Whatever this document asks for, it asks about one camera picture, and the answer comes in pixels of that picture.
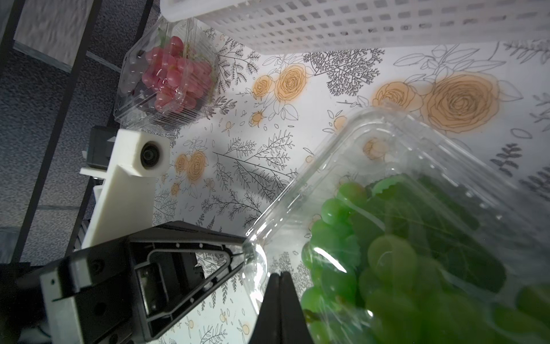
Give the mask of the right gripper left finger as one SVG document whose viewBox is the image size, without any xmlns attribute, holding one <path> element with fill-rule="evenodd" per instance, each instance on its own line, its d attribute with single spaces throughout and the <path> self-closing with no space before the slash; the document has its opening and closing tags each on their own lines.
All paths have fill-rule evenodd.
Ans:
<svg viewBox="0 0 550 344">
<path fill-rule="evenodd" d="M 250 344 L 280 344 L 282 342 L 281 325 L 281 275 L 273 274 L 264 295 Z"/>
</svg>

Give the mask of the red grape bunch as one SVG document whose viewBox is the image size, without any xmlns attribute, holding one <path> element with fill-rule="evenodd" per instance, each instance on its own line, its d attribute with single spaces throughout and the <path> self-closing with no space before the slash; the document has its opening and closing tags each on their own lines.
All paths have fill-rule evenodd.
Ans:
<svg viewBox="0 0 550 344">
<path fill-rule="evenodd" d="M 157 112 L 185 113 L 201 109 L 211 95 L 212 61 L 177 36 L 148 50 L 145 58 L 148 68 L 142 82 L 157 90 Z"/>
</svg>

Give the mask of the clear clamshell container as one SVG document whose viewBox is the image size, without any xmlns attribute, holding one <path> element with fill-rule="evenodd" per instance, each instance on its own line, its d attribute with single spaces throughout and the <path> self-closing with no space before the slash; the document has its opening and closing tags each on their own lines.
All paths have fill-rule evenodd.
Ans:
<svg viewBox="0 0 550 344">
<path fill-rule="evenodd" d="M 251 343 L 549 342 L 549 207 L 387 108 L 352 116 L 243 252 Z"/>
<path fill-rule="evenodd" d="M 208 117 L 217 62 L 196 19 L 160 18 L 124 57 L 114 119 L 128 129 L 172 131 Z"/>
</svg>

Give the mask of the dark purple grape bunch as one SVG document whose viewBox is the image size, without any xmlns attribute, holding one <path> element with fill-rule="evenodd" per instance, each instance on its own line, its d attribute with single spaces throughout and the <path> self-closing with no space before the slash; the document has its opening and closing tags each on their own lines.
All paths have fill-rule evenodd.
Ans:
<svg viewBox="0 0 550 344">
<path fill-rule="evenodd" d="M 147 87 L 139 81 L 130 94 L 130 104 L 142 111 L 154 111 L 157 90 L 154 87 Z"/>
</svg>

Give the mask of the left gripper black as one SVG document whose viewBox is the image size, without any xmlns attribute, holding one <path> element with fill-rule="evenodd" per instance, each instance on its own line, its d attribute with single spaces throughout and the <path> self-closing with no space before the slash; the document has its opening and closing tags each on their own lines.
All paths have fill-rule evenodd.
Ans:
<svg viewBox="0 0 550 344">
<path fill-rule="evenodd" d="M 2 264 L 1 342 L 157 340 L 243 267 L 245 242 L 176 221 L 44 266 Z"/>
</svg>

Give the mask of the green grape bunch front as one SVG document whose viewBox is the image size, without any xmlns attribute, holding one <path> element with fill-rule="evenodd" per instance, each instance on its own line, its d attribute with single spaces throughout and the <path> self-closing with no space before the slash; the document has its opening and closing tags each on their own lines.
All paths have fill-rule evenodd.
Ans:
<svg viewBox="0 0 550 344">
<path fill-rule="evenodd" d="M 369 246 L 383 230 L 365 213 L 370 190 L 348 181 L 322 203 L 311 238 L 302 250 L 312 286 L 301 296 L 301 307 L 315 343 L 368 343 L 355 316 L 365 304 L 360 275 L 369 270 Z"/>
</svg>

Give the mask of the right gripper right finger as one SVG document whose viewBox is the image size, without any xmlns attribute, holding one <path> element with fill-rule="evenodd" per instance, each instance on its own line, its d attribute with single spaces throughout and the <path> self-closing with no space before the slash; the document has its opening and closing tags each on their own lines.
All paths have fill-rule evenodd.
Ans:
<svg viewBox="0 0 550 344">
<path fill-rule="evenodd" d="M 285 344 L 313 344 L 292 276 L 283 272 L 280 279 L 281 337 Z"/>
</svg>

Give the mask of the green grape bunch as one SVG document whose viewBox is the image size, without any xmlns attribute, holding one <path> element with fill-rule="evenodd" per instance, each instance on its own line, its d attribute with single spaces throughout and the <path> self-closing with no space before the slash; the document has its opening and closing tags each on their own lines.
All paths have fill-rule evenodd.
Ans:
<svg viewBox="0 0 550 344">
<path fill-rule="evenodd" d="M 383 230 L 360 275 L 365 304 L 352 321 L 368 343 L 548 343 L 547 307 L 524 288 L 494 301 L 503 261 L 474 240 L 481 224 L 426 177 L 383 179 L 365 213 Z"/>
<path fill-rule="evenodd" d="M 368 343 L 355 316 L 365 304 L 360 275 L 369 270 L 369 246 L 383 230 L 365 213 L 370 190 L 348 181 L 322 203 L 311 238 L 302 250 L 312 286 L 301 296 L 301 307 L 315 343 Z"/>
</svg>

